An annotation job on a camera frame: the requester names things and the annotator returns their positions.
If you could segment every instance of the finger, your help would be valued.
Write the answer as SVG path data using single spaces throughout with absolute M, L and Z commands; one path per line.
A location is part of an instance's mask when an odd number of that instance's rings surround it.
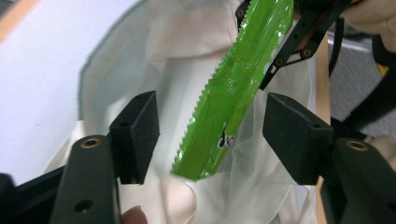
M 148 224 L 140 206 L 133 207 L 122 215 L 122 224 Z

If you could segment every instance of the mounting hole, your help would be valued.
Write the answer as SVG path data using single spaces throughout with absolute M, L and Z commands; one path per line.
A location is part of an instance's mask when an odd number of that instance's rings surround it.
M 88 213 L 88 210 L 92 207 L 93 202 L 91 200 L 83 200 L 76 204 L 75 211 L 77 213 L 85 214 Z
M 310 49 L 304 50 L 304 56 L 305 56 L 305 57 L 311 56 L 311 50 L 310 50 Z
M 131 123 L 128 122 L 128 121 L 124 121 L 124 122 L 121 122 L 121 123 L 120 123 L 120 127 L 122 127 L 122 128 L 128 127 L 128 126 L 130 126 L 130 125 L 131 125 Z
M 281 59 L 277 59 L 276 62 L 275 62 L 275 64 L 276 64 L 277 66 L 282 65 L 282 63 L 283 63 L 283 61 L 282 61 Z
M 358 151 L 367 151 L 369 149 L 365 144 L 357 141 L 347 141 L 346 145 Z
M 244 9 L 240 8 L 237 12 L 236 15 L 238 15 L 239 18 L 242 18 L 245 15 Z
M 82 148 L 93 148 L 99 146 L 101 143 L 102 140 L 100 140 L 100 138 L 89 138 L 82 142 L 80 146 Z

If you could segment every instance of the green zipper pouch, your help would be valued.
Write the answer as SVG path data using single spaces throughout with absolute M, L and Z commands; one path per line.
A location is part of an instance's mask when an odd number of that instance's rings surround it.
M 216 172 L 292 19 L 293 0 L 251 1 L 236 41 L 199 97 L 172 173 L 198 180 Z

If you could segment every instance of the black metal bracket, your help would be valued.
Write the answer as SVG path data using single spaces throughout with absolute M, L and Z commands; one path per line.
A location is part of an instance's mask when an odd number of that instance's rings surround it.
M 251 0 L 245 0 L 241 3 L 238 9 L 235 11 L 236 22 L 238 24 L 238 29 L 241 27 L 242 20 L 245 18 L 245 15 L 248 11 L 248 6 L 250 5 Z
M 290 32 L 288 39 L 266 71 L 260 89 L 264 90 L 266 88 L 281 67 L 311 58 L 318 50 L 320 42 L 327 30 L 351 2 L 352 0 L 335 1 L 329 5 L 328 9 L 324 9 L 324 11 L 312 9 L 312 4 L 306 5 L 303 16 Z M 297 59 L 290 60 L 292 55 L 296 55 Z
M 18 187 L 0 175 L 0 223 L 120 223 L 117 178 L 144 183 L 159 134 L 155 92 L 136 96 L 107 136 L 78 140 L 65 167 Z
M 332 127 L 293 99 L 268 94 L 262 133 L 291 177 L 304 185 L 324 178 L 329 223 L 396 223 L 396 173 L 361 140 L 332 139 Z

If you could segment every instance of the white cloth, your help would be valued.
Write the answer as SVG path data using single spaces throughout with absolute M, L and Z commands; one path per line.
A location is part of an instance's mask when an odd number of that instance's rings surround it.
M 236 38 L 238 0 L 141 2 L 113 27 L 81 78 L 81 118 L 74 137 L 106 134 L 137 94 L 157 92 L 160 138 L 143 186 L 120 186 L 121 210 L 141 205 L 148 223 L 316 223 L 314 188 L 300 188 L 262 137 L 266 93 L 308 106 L 307 62 L 278 72 L 259 91 L 219 172 L 192 182 L 170 175 L 198 96 Z M 50 164 L 64 162 L 64 147 Z

